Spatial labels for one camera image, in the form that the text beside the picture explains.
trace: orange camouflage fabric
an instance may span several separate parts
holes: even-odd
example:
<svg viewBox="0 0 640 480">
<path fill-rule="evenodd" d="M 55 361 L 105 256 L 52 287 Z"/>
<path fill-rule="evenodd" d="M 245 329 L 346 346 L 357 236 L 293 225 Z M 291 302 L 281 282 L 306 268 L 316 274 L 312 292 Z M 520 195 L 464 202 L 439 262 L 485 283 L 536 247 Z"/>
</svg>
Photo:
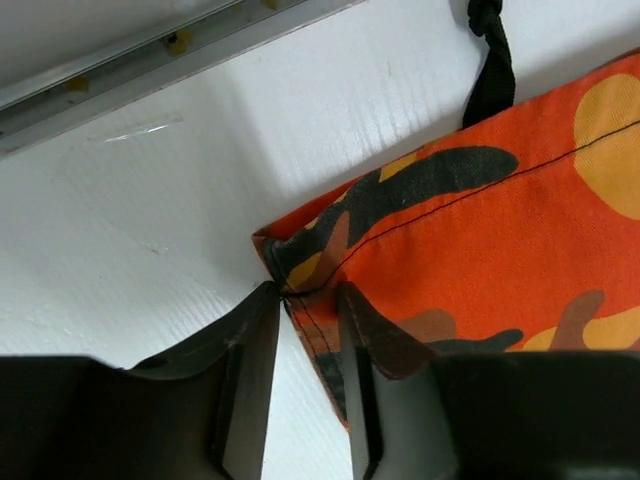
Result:
<svg viewBox="0 0 640 480">
<path fill-rule="evenodd" d="M 338 283 L 437 353 L 640 348 L 640 55 L 257 232 L 344 418 Z"/>
</svg>

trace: white surface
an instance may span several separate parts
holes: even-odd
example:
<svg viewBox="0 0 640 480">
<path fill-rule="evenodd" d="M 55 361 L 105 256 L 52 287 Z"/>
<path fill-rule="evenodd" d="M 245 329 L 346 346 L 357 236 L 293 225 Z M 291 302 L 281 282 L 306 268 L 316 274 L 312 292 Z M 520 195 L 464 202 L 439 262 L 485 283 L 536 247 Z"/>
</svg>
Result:
<svg viewBox="0 0 640 480">
<path fill-rule="evenodd" d="M 465 4 L 369 0 L 1 162 L 0 349 L 130 366 L 227 311 L 266 278 L 255 229 L 458 126 L 483 59 Z M 637 0 L 503 18 L 519 100 L 640 45 Z M 350 476 L 285 319 L 264 478 Z"/>
</svg>

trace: metal rail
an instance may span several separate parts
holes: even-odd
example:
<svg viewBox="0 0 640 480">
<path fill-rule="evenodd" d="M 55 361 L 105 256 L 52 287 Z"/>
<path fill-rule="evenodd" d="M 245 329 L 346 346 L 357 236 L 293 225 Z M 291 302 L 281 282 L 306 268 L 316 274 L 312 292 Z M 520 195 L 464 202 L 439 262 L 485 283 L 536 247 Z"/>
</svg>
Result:
<svg viewBox="0 0 640 480">
<path fill-rule="evenodd" d="M 237 0 L 0 107 L 0 158 L 362 0 Z"/>
</svg>

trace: black rope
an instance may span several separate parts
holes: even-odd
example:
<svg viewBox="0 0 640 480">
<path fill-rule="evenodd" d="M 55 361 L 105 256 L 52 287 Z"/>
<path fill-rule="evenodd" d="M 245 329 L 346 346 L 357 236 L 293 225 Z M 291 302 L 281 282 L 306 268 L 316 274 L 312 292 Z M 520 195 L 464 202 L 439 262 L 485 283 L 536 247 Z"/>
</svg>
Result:
<svg viewBox="0 0 640 480">
<path fill-rule="evenodd" d="M 484 36 L 489 45 L 489 54 L 471 92 L 462 120 L 463 128 L 513 105 L 516 79 L 511 68 L 509 44 L 500 20 L 501 11 L 502 0 L 469 1 L 469 27 L 478 37 Z"/>
</svg>

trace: black plastic part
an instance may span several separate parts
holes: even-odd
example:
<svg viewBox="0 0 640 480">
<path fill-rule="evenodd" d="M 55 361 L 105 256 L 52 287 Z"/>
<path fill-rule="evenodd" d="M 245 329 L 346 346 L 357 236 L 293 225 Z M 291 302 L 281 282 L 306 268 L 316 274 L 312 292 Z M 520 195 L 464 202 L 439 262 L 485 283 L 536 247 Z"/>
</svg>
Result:
<svg viewBox="0 0 640 480">
<path fill-rule="evenodd" d="M 357 480 L 640 478 L 638 355 L 436 356 L 351 284 L 338 308 Z"/>
<path fill-rule="evenodd" d="M 258 480 L 278 318 L 265 283 L 131 370 L 0 358 L 0 479 Z"/>
</svg>

